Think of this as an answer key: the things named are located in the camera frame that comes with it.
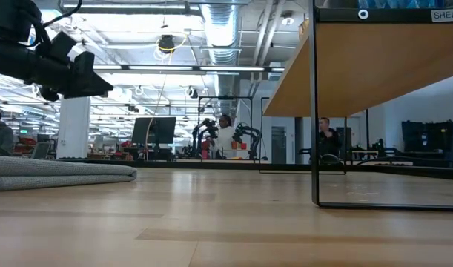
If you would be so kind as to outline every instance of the gray rug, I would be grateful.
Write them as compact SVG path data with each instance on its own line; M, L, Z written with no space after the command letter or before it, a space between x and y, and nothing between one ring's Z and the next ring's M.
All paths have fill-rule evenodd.
M100 165L0 156L0 191L130 182L137 170Z

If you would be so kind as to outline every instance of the shelf label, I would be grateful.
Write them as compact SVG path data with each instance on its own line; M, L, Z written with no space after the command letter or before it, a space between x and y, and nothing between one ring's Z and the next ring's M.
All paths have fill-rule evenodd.
M432 10L432 22L453 22L453 9Z

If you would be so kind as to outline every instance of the white shirt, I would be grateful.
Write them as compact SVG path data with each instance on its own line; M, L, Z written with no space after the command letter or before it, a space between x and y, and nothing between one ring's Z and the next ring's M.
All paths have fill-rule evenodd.
M231 142L233 142L234 128L228 126L226 128L220 128L218 130L217 136L215 138L214 146L211 151L213 155L216 156L216 152L219 151L219 154L230 159L236 156L236 152L231 150Z

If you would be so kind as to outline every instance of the wooden floor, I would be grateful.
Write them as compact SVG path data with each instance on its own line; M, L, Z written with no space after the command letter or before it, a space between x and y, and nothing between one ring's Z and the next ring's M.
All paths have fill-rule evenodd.
M324 201L452 204L453 181L323 177ZM135 182L0 192L0 266L453 266L453 213L331 211L310 176L139 170Z

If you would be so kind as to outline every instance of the dark shirt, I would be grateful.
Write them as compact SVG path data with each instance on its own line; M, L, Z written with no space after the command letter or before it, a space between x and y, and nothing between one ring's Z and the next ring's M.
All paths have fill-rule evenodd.
M320 156L326 154L338 156L342 146L340 136L334 129L329 128L328 130L331 132L330 137L327 137L322 131L320 132Z

